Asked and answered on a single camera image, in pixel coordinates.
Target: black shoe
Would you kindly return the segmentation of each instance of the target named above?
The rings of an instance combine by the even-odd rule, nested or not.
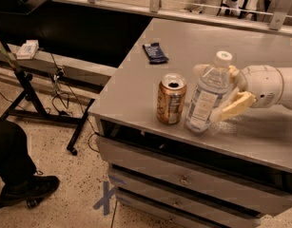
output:
[[[12,206],[24,200],[38,200],[51,195],[59,186],[57,177],[32,176],[30,181],[17,187],[4,186],[0,195],[3,206]]]

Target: white bottle cap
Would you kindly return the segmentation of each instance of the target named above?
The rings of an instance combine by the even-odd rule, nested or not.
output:
[[[217,67],[228,67],[231,61],[232,55],[227,51],[220,50],[216,53],[213,64]]]

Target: soda can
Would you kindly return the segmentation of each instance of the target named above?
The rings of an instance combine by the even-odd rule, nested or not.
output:
[[[185,78],[177,73],[168,73],[159,83],[157,118],[164,124],[176,124],[181,120],[185,103]]]

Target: gray tabletop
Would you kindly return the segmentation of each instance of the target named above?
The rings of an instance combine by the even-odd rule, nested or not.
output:
[[[169,62],[151,65],[142,45],[159,42]],[[101,119],[132,126],[292,173],[292,111],[281,105],[248,109],[243,115],[215,123],[203,134],[185,128],[185,115],[196,85],[192,68],[210,63],[216,51],[232,53],[233,65],[292,67],[292,38],[153,19],[109,80],[90,112]],[[182,119],[165,125],[156,118],[162,77],[182,74],[187,93]]]

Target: floor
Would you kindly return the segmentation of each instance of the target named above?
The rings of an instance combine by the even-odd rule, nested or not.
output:
[[[32,85],[44,107],[49,107],[51,113],[56,113],[52,105],[51,83],[46,79],[34,77]],[[65,85],[62,85],[61,89],[68,94],[71,92]],[[93,97],[93,94],[76,88],[72,90],[85,108],[85,99]],[[20,92],[21,87],[13,72],[0,68],[0,116],[10,105],[9,101],[13,101]],[[79,117],[82,114],[81,106],[72,94],[68,108],[64,108],[59,100],[53,102],[59,110],[65,110],[70,115]],[[31,103],[25,100],[20,106],[28,110],[33,108]],[[72,156],[66,150],[73,128],[13,117],[10,117],[9,121],[18,123],[26,131],[29,154],[37,168],[44,175],[57,176],[61,184],[51,197],[33,209],[28,209],[24,202],[0,209],[0,228],[179,228],[175,224],[124,206],[117,202],[114,196],[105,201],[109,211],[106,209],[104,212],[104,207],[98,205],[103,197],[104,183],[109,182],[107,164],[97,152],[96,135],[93,135],[96,125],[92,116],[88,117],[88,122],[75,144],[77,156]],[[0,180],[0,191],[3,185]],[[268,227],[292,228],[292,209],[274,218],[265,216],[260,228]]]

